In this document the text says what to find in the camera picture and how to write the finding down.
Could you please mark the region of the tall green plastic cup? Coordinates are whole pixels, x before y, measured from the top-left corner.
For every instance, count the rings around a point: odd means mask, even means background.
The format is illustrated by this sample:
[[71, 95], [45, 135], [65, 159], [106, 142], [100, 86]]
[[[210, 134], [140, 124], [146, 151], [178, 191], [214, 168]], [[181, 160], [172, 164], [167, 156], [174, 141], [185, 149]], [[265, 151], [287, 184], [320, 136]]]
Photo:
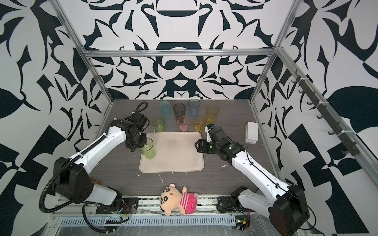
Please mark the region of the tall green plastic cup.
[[140, 147], [139, 150], [147, 159], [154, 159], [156, 156], [154, 142], [151, 138], [147, 138], [147, 143], [144, 146]]

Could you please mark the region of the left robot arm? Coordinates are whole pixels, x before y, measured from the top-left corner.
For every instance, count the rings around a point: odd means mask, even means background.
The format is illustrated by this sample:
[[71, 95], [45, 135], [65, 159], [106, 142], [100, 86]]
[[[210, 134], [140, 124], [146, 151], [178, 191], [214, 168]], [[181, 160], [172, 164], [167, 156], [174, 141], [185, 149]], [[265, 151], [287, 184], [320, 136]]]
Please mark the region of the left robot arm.
[[[89, 175], [101, 160], [115, 147], [124, 143], [130, 151], [135, 151], [147, 144], [145, 129], [149, 119], [141, 113], [134, 113], [125, 119], [114, 119], [106, 132], [85, 149], [70, 158], [61, 157], [54, 163], [52, 178], [44, 187], [39, 202], [39, 210], [53, 213], [70, 204], [100, 204], [118, 211], [123, 204], [122, 194], [113, 188], [94, 183]], [[45, 205], [47, 193], [52, 190], [65, 198], [67, 202], [54, 208]]]

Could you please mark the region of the beige plastic tray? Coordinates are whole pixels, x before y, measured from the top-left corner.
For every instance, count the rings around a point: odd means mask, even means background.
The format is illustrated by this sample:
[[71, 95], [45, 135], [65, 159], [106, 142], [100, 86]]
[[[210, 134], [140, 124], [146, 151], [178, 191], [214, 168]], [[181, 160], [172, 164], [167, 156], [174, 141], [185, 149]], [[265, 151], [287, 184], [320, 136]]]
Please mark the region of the beige plastic tray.
[[142, 173], [200, 172], [204, 168], [203, 154], [195, 148], [201, 139], [199, 132], [161, 132], [152, 136], [156, 155], [148, 159], [141, 155]]

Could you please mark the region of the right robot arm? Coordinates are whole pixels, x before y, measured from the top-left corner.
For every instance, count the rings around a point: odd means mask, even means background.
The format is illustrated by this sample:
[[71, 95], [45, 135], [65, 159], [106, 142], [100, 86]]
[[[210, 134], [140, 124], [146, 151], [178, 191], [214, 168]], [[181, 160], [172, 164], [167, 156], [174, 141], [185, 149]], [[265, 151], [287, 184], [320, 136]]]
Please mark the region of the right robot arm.
[[247, 188], [238, 188], [235, 194], [239, 204], [267, 217], [280, 235], [294, 235], [310, 218], [304, 190], [268, 172], [252, 158], [247, 146], [231, 140], [222, 128], [210, 124], [205, 127], [205, 132], [207, 138], [195, 143], [196, 150], [216, 154], [244, 174], [262, 192], [256, 194]]

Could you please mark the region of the clear plastic cup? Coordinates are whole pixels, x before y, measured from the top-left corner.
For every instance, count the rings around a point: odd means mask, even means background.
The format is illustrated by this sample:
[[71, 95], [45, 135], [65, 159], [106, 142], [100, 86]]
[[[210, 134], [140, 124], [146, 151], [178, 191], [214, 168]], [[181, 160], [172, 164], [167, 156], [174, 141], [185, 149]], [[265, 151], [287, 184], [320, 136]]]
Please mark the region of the clear plastic cup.
[[149, 125], [148, 127], [145, 128], [144, 133], [146, 133], [147, 138], [153, 139], [155, 135], [155, 128]]

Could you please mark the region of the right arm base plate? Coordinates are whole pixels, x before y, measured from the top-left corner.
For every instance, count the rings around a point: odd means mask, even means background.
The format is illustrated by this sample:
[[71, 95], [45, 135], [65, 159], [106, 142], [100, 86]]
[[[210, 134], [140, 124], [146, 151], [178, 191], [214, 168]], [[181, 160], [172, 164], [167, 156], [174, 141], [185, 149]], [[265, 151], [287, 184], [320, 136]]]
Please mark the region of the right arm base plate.
[[239, 211], [240, 204], [238, 199], [234, 196], [220, 196], [217, 198], [216, 208], [219, 212]]

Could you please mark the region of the dark grey plastic cup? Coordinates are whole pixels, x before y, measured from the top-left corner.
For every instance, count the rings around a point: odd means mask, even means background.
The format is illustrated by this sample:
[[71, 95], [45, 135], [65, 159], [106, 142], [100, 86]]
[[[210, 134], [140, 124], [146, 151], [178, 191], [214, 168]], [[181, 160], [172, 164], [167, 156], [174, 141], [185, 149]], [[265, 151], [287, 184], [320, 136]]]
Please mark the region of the dark grey plastic cup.
[[173, 111], [175, 115], [175, 119], [178, 120], [180, 117], [186, 116], [186, 105], [183, 103], [176, 103], [173, 106]]

